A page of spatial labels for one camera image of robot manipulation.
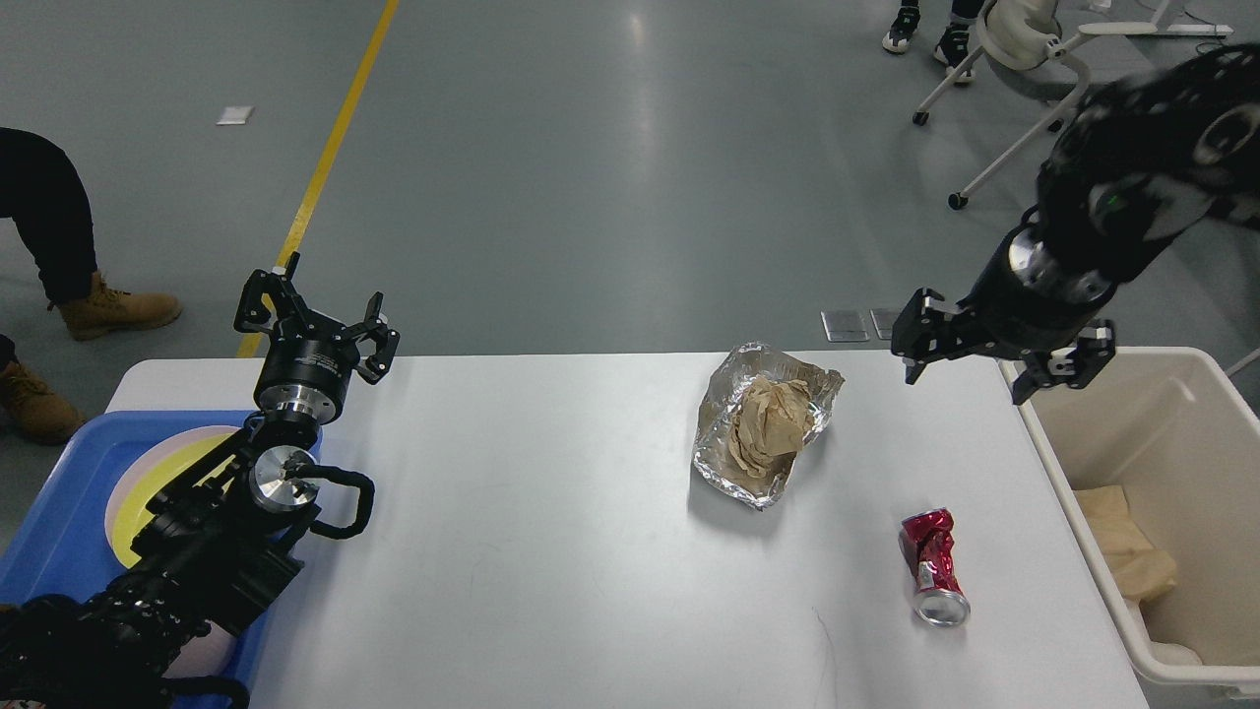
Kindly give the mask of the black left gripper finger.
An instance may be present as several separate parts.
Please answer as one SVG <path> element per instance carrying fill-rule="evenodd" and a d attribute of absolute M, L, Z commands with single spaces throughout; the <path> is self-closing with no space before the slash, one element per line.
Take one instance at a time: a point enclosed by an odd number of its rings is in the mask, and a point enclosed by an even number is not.
<path fill-rule="evenodd" d="M 377 385 L 391 372 L 401 339 L 383 314 L 384 293 L 374 292 L 365 301 L 360 322 L 341 329 L 344 351 L 354 355 L 352 369 L 363 382 Z"/>
<path fill-rule="evenodd" d="M 232 320 L 236 332 L 257 335 L 267 345 L 315 340 L 314 314 L 294 287 L 299 264 L 300 252 L 295 251 L 282 266 L 248 275 Z"/>

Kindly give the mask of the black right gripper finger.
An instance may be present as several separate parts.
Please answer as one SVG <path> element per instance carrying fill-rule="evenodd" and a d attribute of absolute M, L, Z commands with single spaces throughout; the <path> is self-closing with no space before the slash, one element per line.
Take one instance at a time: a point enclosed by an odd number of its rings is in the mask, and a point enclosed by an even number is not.
<path fill-rule="evenodd" d="M 1085 389 L 1116 355 L 1115 322 L 1110 319 L 1090 320 L 1077 332 L 1072 348 L 1063 353 L 1021 353 L 1023 372 L 1011 385 L 1011 400 L 1021 407 L 1034 392 L 1066 385 Z"/>
<path fill-rule="evenodd" d="M 905 366 L 905 382 L 914 385 L 937 360 L 958 359 L 985 348 L 985 335 L 976 314 L 950 303 L 932 288 L 919 288 L 897 314 L 892 327 L 891 353 Z"/>

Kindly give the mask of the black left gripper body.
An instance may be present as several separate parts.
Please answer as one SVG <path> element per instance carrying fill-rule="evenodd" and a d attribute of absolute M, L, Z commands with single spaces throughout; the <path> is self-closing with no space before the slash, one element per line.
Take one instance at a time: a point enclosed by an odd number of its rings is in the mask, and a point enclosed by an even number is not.
<path fill-rule="evenodd" d="M 270 343 L 253 400 L 260 411 L 294 411 L 319 424 L 341 417 L 352 375 L 360 361 L 346 340 L 278 337 Z"/>

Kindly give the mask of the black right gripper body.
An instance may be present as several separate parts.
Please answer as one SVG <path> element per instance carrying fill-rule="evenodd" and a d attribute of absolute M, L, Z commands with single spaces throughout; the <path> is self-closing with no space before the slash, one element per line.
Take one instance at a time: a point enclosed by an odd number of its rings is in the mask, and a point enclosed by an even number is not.
<path fill-rule="evenodd" d="M 1097 269 L 1067 269 L 1034 225 L 1012 229 L 960 300 L 979 351 L 1002 359 L 1065 349 L 1118 292 Z"/>

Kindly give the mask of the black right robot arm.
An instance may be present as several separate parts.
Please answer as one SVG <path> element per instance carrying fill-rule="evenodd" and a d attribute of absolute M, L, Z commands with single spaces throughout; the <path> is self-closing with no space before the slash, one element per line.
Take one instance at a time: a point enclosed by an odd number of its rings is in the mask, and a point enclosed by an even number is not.
<path fill-rule="evenodd" d="M 1116 354 L 1100 310 L 1184 230 L 1257 228 L 1259 49 L 1220 47 L 1084 99 L 1040 166 L 1033 207 L 955 303 L 919 288 L 891 351 L 915 383 L 939 360 L 1021 361 L 1016 406 L 1084 389 Z"/>

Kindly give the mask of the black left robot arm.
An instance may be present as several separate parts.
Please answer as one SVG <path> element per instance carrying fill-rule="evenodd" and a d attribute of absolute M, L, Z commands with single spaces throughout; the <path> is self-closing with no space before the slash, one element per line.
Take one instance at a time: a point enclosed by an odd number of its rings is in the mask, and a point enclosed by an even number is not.
<path fill-rule="evenodd" d="M 238 636 L 302 570 L 307 534 L 346 540 L 368 526 L 374 481 L 319 463 L 321 426 L 341 416 L 352 377 L 388 375 L 399 335 L 373 293 L 360 322 L 320 314 L 292 280 L 300 254 L 256 269 L 236 310 L 238 332 L 268 341 L 256 412 L 145 502 L 131 542 L 139 562 L 84 602 L 44 594 L 3 613 L 3 696 L 37 708 L 171 708 L 223 696 L 246 708 L 246 683 L 171 678 L 212 628 Z"/>

